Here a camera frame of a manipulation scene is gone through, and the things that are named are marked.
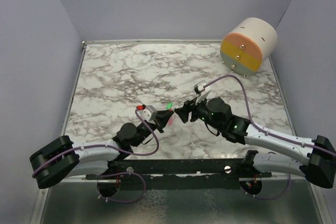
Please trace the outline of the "pink key tag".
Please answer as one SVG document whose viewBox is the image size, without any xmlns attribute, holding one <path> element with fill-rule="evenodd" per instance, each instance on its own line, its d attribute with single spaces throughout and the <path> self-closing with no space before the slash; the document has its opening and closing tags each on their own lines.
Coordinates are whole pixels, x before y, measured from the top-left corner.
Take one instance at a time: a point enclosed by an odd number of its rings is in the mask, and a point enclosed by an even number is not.
<svg viewBox="0 0 336 224">
<path fill-rule="evenodd" d="M 172 123 L 173 123 L 173 118 L 172 117 L 170 117 L 170 119 L 169 119 L 169 121 L 168 121 L 168 125 L 170 126 L 170 125 L 172 125 Z"/>
</svg>

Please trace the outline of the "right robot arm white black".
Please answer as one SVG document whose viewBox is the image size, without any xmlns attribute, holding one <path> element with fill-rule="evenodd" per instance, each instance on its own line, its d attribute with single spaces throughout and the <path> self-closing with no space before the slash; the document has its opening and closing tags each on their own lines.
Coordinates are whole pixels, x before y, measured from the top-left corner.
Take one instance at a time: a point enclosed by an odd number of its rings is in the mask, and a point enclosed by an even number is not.
<svg viewBox="0 0 336 224">
<path fill-rule="evenodd" d="M 232 143 L 259 146 L 275 153 L 249 152 L 241 171 L 246 177 L 258 173 L 278 172 L 304 177 L 308 182 L 332 188 L 335 179 L 335 149 L 328 138 L 296 137 L 272 131 L 251 120 L 232 114 L 221 98 L 186 101 L 174 110 L 183 123 L 202 120 L 206 127 Z"/>
</svg>

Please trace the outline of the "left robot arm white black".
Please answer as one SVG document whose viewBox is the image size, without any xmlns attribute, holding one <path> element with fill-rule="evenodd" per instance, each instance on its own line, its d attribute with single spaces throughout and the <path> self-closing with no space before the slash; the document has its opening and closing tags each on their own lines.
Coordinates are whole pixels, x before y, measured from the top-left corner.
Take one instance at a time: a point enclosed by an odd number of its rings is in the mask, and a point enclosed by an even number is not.
<svg viewBox="0 0 336 224">
<path fill-rule="evenodd" d="M 149 121 L 144 118 L 143 111 L 136 110 L 135 114 L 141 121 L 138 126 L 125 123 L 115 137 L 103 143 L 76 144 L 68 135 L 63 135 L 33 153 L 29 161 L 38 188 L 50 188 L 66 177 L 79 175 L 101 175 L 104 179 L 110 179 L 116 172 L 116 166 L 111 162 L 124 160 L 130 155 L 155 154 L 158 148 L 149 153 L 136 153 L 133 147 L 142 144 L 149 136 L 157 138 L 155 131 L 163 133 L 174 112 L 154 112 Z"/>
</svg>

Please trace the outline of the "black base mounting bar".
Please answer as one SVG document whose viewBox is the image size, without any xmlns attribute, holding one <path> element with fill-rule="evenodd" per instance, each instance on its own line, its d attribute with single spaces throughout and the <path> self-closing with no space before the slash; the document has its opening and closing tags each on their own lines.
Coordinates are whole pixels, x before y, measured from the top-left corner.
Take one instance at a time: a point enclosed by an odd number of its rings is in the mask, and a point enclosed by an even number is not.
<svg viewBox="0 0 336 224">
<path fill-rule="evenodd" d="M 88 174 L 89 180 L 119 179 L 122 190 L 140 190 L 140 178 L 125 173 L 130 170 L 139 174 L 146 188 L 156 190 L 188 189 L 240 189 L 240 179 L 268 178 L 270 172 L 258 172 L 242 158 L 232 159 L 128 159 L 108 163 L 101 175 Z"/>
</svg>

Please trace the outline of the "round three-drawer mini cabinet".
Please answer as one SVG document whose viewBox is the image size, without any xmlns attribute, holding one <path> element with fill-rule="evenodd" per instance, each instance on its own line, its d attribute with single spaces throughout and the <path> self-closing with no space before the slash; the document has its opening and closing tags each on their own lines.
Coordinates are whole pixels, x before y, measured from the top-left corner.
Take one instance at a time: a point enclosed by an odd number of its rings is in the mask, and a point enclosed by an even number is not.
<svg viewBox="0 0 336 224">
<path fill-rule="evenodd" d="M 220 56 L 227 67 L 247 78 L 257 72 L 277 42 L 278 35 L 271 24 L 250 17 L 224 37 Z"/>
</svg>

